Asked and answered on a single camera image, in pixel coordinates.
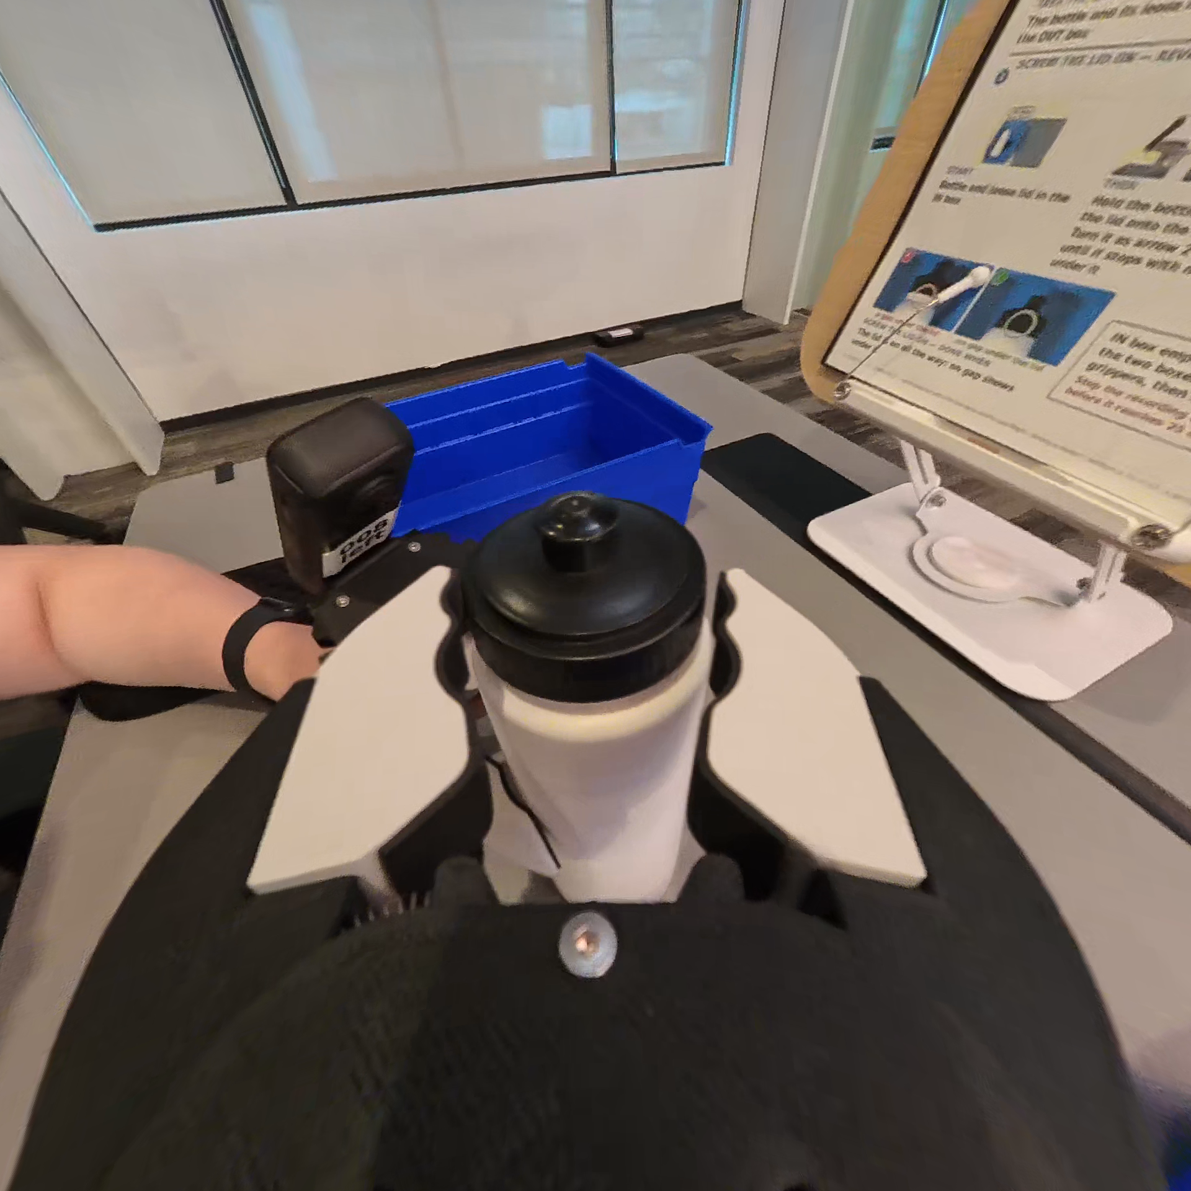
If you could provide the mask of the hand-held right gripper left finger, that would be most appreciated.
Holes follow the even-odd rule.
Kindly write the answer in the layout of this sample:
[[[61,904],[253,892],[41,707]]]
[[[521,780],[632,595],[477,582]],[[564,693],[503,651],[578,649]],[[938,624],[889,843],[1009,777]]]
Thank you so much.
[[[492,795],[456,676],[452,578],[428,570],[321,665],[248,872],[253,894],[347,877],[387,913],[426,903],[445,860],[482,856]]]

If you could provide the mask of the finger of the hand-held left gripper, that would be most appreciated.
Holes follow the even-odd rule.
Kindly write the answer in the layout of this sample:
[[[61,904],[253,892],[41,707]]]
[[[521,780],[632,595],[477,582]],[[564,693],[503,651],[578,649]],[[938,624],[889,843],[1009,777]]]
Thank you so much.
[[[492,805],[486,846],[521,869],[558,875],[560,863],[545,826],[521,795],[503,754],[484,758]]]

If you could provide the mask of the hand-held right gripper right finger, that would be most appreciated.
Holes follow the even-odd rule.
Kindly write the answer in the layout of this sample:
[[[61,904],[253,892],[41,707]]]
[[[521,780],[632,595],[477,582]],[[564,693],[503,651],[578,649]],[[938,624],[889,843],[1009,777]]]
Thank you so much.
[[[718,575],[696,761],[717,794],[819,869],[917,889],[928,872],[860,673],[741,568]]]

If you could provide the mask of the white plastic bottle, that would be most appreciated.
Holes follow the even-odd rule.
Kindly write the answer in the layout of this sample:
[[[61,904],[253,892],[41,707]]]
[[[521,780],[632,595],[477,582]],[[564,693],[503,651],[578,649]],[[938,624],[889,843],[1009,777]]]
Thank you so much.
[[[601,704],[523,695],[493,675],[466,638],[470,676],[528,807],[558,858],[538,875],[572,903],[656,903],[680,866],[697,740],[710,697],[713,643],[656,686]],[[490,852],[504,875],[528,872]]]

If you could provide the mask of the blue plastic bin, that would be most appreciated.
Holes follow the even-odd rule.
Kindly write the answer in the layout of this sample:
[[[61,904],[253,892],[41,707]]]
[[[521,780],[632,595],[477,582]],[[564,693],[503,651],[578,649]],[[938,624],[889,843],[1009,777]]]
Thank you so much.
[[[689,514],[711,425],[596,354],[391,401],[414,455],[391,534],[479,541],[572,492]]]

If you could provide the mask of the black bottle lid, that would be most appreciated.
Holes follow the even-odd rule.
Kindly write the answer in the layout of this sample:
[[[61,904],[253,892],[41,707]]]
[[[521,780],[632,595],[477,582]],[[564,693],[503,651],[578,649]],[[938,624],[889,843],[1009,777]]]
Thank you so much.
[[[601,704],[686,663],[707,570],[691,531],[669,514],[575,490],[490,530],[458,582],[466,632],[506,686]]]

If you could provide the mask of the person's left forearm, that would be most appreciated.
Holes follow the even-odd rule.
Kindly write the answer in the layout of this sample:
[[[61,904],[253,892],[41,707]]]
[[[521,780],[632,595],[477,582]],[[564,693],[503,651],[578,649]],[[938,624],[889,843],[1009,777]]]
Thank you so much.
[[[86,682],[229,690],[231,626],[258,597],[127,546],[1,547],[1,696]]]

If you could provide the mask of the person's left hand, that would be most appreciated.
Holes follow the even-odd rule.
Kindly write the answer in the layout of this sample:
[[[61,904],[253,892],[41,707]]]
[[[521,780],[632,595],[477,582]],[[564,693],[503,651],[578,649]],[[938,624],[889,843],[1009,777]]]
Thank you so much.
[[[277,702],[296,682],[317,676],[324,652],[309,625],[269,621],[245,648],[242,669],[246,685],[260,697]]]

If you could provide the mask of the black wristband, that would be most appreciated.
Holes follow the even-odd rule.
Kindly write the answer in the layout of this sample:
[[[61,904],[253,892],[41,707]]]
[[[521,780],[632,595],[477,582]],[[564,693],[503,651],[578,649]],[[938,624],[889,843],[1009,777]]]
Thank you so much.
[[[273,624],[307,624],[306,612],[296,604],[260,597],[232,621],[219,653],[222,672],[232,692],[273,699],[262,695],[249,682],[245,668],[248,646],[262,629]]]

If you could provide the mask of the large window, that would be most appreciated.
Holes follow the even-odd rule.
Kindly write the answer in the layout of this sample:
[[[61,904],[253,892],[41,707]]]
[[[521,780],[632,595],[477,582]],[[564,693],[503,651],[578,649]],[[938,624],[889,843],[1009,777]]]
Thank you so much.
[[[2,96],[100,231],[718,166],[744,3],[4,1]]]

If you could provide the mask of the instruction board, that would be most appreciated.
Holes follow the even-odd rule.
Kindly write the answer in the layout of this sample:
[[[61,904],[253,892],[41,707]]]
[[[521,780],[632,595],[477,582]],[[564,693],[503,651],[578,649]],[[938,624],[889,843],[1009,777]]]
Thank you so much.
[[[974,3],[813,302],[811,391],[1188,570],[1188,3]]]

